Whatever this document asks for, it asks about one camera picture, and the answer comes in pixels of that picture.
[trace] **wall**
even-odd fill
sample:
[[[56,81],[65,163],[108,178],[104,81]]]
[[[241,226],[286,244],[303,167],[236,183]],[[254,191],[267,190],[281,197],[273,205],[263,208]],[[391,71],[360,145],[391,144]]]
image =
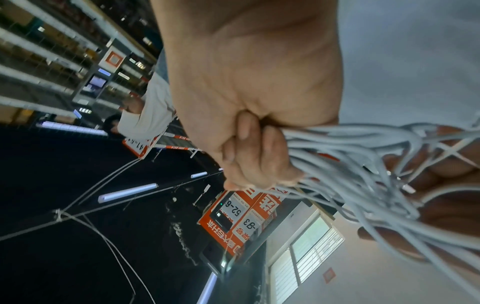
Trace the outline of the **wall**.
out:
[[[476,303],[431,265],[410,266],[397,260],[376,243],[360,240],[356,225],[346,222],[340,215],[336,217],[333,225],[345,241],[284,304]],[[270,240],[267,245],[277,242]],[[330,267],[336,278],[325,284],[323,273]]]
[[[272,265],[318,214],[316,207],[300,203],[266,240],[266,264]]]

